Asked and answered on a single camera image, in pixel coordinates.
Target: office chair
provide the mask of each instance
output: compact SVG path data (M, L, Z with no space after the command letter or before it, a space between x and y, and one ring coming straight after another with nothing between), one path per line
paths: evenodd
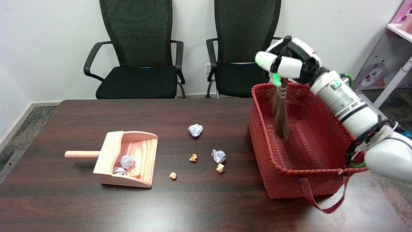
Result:
M172 0L100 0L100 9L110 41L96 43L83 68L102 82L97 99L175 98L177 85L186 98L183 42L171 40ZM175 66L171 43L176 43ZM113 44L120 64L105 79L90 72L104 44Z
M206 40L211 63L206 98L210 98L213 81L218 98L220 94L252 97L252 87L267 82L255 55L266 50L273 39L281 39L273 37L280 9L281 0L215 0L218 37ZM217 61L214 41L218 42Z

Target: red basket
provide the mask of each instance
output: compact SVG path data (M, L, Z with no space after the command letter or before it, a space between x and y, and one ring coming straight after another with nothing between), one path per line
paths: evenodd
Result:
M320 209L313 196L334 194L354 173L367 170L345 166L346 149L355 139L316 97L308 85L288 83L286 110L290 138L285 142L274 134L274 118L269 105L273 85L252 88L253 108L250 137L259 171L269 198L306 197ZM343 202L323 210L332 213Z

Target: robotic hand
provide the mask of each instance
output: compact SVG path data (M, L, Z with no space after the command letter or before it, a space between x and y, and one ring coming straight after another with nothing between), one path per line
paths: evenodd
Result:
M398 122L382 120L355 92L348 75L322 67L315 51L298 38L286 36L256 54L256 63L269 73L309 84L339 121L356 138L347 150L346 166L360 151L365 164L384 177L412 183L412 140Z

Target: basket handle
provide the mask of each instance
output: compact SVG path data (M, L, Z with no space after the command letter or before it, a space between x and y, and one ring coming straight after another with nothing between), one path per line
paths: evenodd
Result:
M343 195L342 197L331 207L329 208L325 208L322 209L318 206L318 204L315 202L315 199L313 199L313 194L312 194L312 190L310 188L310 184L309 181L306 177L300 177L299 178L299 182L300 182L300 186L302 187L303 190L303 194L306 197L306 200L309 201L309 203L311 205L313 205L315 208L317 208L318 210L322 211L323 213L326 214L331 214L333 212L335 212L343 203L343 201L345 200L345 193L346 193L346 187L348 185L348 181L349 181L349 176L344 175L343 176Z

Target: mesh backrest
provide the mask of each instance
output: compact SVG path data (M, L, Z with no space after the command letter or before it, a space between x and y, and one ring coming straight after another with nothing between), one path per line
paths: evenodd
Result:
M218 61L255 62L275 33L281 0L215 0Z
M121 66L171 65L172 0L100 0Z

